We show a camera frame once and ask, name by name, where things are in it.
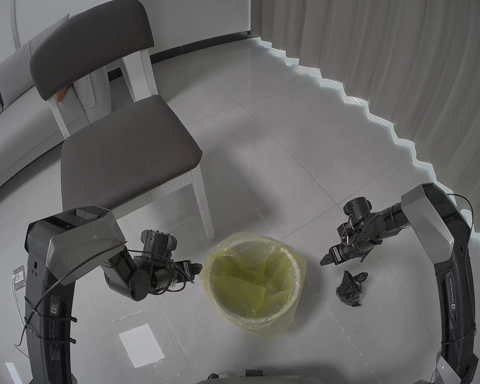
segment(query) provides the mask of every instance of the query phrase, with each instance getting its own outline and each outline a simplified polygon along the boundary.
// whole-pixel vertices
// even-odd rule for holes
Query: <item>white chair frame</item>
[[[153,75],[152,64],[148,50],[134,52],[120,60],[120,67],[127,83],[128,90],[132,96],[133,101],[141,100],[145,97],[158,95],[155,78]],[[55,97],[48,100],[53,116],[57,121],[63,137],[66,139],[71,135],[68,131],[65,121],[61,115]],[[145,192],[144,194],[127,201],[126,203],[114,208],[113,215],[118,220],[137,209],[160,199],[180,188],[192,184],[195,197],[197,199],[198,209],[205,228],[205,233],[209,240],[215,238],[213,230],[212,219],[210,217],[210,210],[208,209],[207,197],[205,194],[205,187],[200,171],[200,164],[191,171],[167,181],[166,183]]]

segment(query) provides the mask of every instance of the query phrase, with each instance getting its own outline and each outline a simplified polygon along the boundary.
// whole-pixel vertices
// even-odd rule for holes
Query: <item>wall socket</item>
[[[23,265],[13,271],[13,277],[15,279],[16,291],[25,287],[25,268]]]

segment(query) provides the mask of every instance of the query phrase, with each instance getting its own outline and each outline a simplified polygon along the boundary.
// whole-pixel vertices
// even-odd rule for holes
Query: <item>robotic arm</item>
[[[95,206],[76,208],[28,226],[25,314],[33,384],[76,383],[70,369],[72,301],[75,281],[101,266],[108,286],[139,301],[172,284],[193,282],[202,265],[174,262],[177,240],[144,230],[141,254],[131,257],[113,214]]]
[[[341,243],[330,248],[320,264],[338,265],[357,257],[363,261],[383,239],[411,225],[433,263],[440,296],[442,348],[434,382],[471,383],[478,358],[473,353],[475,296],[468,224],[445,192],[432,183],[419,185],[383,211],[371,213],[371,209],[364,197],[345,204],[348,221],[337,229]]]

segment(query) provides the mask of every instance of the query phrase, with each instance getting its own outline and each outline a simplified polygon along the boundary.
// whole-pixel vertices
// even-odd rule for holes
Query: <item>trash bin with yellow bag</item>
[[[306,261],[275,239],[241,232],[206,256],[200,279],[216,309],[244,330],[274,337],[293,321]]]

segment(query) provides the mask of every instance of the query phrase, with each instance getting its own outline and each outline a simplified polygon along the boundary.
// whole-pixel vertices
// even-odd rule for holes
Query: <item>gray floor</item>
[[[412,165],[410,149],[395,145],[390,130],[337,83],[256,39],[172,58],[155,64],[154,72],[159,93],[204,152],[216,239],[206,239],[188,186],[119,221],[129,246],[142,246],[143,229],[168,231],[179,241],[175,259],[202,262],[231,233],[265,234],[307,259],[303,294],[294,323],[267,340],[217,313],[199,282],[133,302],[110,291],[97,269],[76,286],[72,371],[78,382],[193,384],[212,372],[240,376],[251,368],[309,374],[325,384],[430,379],[440,346],[438,294],[413,231],[385,241],[362,264],[344,264],[354,274],[369,273],[361,307],[335,296],[343,266],[319,266],[338,243],[347,199],[366,196],[380,210],[432,180]],[[122,78],[111,89],[114,109],[132,102]],[[57,147],[0,188],[0,356],[15,364],[24,384],[31,374],[28,360],[12,347],[21,324],[11,272],[26,263],[28,223],[61,211],[59,158]],[[474,240],[475,269],[479,248]],[[144,324],[165,357],[135,368],[119,334]],[[13,382],[5,364],[0,381]]]

